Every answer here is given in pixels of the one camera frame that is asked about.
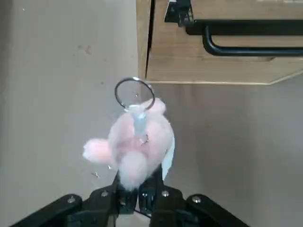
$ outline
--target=pink plush toy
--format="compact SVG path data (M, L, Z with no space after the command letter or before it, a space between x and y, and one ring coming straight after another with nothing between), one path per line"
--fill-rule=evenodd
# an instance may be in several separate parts
M151 100L140 104L145 108ZM164 117L165 104L156 98L146 111L145 132L148 140L135 135L130 111L122 114L111 127L108 139L91 139L84 146L83 156L95 163L119 170L120 182L126 190L138 188L163 161L173 141L173 130Z

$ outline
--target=plush bunny keychain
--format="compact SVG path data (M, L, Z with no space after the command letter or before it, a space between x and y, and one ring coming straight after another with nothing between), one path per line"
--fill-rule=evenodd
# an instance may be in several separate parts
M135 80L148 86L153 99L140 105L125 106L117 95L118 86ZM165 104L155 98L150 85L138 78L126 78L116 86L116 98L125 108L110 129L108 139L91 139L84 146L83 156L119 172L120 183L126 190L138 188L162 163L162 177L171 166L175 148L174 133L164 117Z

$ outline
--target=keyring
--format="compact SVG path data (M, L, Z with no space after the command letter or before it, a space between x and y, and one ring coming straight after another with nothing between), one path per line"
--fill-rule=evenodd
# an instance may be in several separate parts
M155 97L155 93L151 87L151 85L147 84L146 82L144 82L143 80L137 78L137 77L128 77L128 78L125 78L125 79L122 79L121 81L119 81L117 83L117 85L115 86L115 97L116 97L116 100L117 102L124 107L124 109L128 109L128 106L126 106L120 99L119 95L118 95L118 88L121 84L123 84L124 82L127 82L127 81L135 81L135 82L139 82L141 84L143 84L144 86L146 86L149 91L151 92L151 95L152 95L152 102L151 104L149 104L148 107L145 108L145 110L149 110L152 108L152 106L154 105L155 101L156 101L156 97Z

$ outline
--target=bolt head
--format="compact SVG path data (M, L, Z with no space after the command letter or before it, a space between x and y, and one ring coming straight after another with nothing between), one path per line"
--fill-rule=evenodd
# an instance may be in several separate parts
M168 191L162 191L162 196L168 197L169 196L169 192Z
M200 203L201 202L201 199L198 196L194 196L192 198L192 200L193 200L194 203Z
M71 196L71 197L67 200L68 203L73 203L73 202L75 202L75 201L76 201L76 199L75 199L73 196Z
M101 196L102 196L102 197L107 197L107 196L108 196L108 192L107 192L107 191L102 192L102 193L101 193Z

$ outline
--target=wooden cabinet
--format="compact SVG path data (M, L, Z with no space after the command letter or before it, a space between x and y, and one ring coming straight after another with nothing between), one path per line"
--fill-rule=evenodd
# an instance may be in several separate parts
M151 10L150 1L140 2L139 74L147 81L268 85L303 73L303 57L211 55L202 45L202 36L188 35L176 23L164 22L167 0L156 0ZM303 1L299 0L192 0L191 4L195 19L303 19ZM213 36L213 40L223 46L303 47L303 36Z

